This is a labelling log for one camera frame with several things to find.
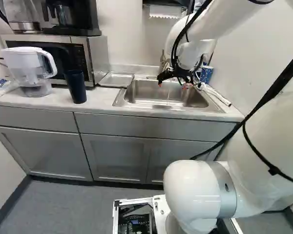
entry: coffee maker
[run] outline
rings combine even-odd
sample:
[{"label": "coffee maker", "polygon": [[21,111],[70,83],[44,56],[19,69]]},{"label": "coffee maker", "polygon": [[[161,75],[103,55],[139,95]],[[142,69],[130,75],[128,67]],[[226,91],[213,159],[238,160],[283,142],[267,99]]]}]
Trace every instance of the coffee maker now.
[{"label": "coffee maker", "polygon": [[41,10],[43,16],[41,26],[44,34],[101,35],[95,0],[42,0]]},{"label": "coffee maker", "polygon": [[0,0],[14,33],[100,36],[96,0]]}]

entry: cabinet door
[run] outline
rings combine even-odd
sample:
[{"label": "cabinet door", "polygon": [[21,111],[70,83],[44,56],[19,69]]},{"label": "cabinet door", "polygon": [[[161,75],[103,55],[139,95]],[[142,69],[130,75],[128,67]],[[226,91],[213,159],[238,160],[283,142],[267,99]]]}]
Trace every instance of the cabinet door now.
[{"label": "cabinet door", "polygon": [[[162,183],[164,171],[169,164],[190,159],[214,144],[214,142],[152,139],[146,182]],[[203,155],[198,160],[209,160],[209,155]]]},{"label": "cabinet door", "polygon": [[0,141],[28,174],[93,180],[78,134],[0,127]]},{"label": "cabinet door", "polygon": [[145,183],[147,139],[82,134],[95,180]]}]

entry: microwave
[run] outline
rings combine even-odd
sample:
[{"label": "microwave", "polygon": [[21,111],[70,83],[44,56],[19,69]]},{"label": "microwave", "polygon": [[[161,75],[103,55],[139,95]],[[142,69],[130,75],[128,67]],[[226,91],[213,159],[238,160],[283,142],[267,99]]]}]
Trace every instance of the microwave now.
[{"label": "microwave", "polygon": [[34,46],[49,52],[58,68],[50,79],[52,84],[67,85],[65,72],[82,70],[86,87],[94,87],[110,71],[106,36],[11,34],[1,35],[1,39],[7,48]]}]

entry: blue paper cup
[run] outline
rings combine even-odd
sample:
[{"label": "blue paper cup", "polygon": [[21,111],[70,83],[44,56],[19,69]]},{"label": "blue paper cup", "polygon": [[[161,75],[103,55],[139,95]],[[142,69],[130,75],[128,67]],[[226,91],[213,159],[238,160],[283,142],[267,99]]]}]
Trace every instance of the blue paper cup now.
[{"label": "blue paper cup", "polygon": [[211,66],[202,66],[200,81],[208,84],[213,75],[214,68]]}]

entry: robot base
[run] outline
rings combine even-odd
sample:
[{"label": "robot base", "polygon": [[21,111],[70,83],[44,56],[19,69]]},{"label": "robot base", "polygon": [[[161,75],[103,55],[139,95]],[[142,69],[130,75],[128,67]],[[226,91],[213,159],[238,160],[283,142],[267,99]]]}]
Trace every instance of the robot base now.
[{"label": "robot base", "polygon": [[217,219],[197,219],[190,225],[179,222],[171,213],[165,195],[152,199],[158,234],[209,234],[216,228]]}]

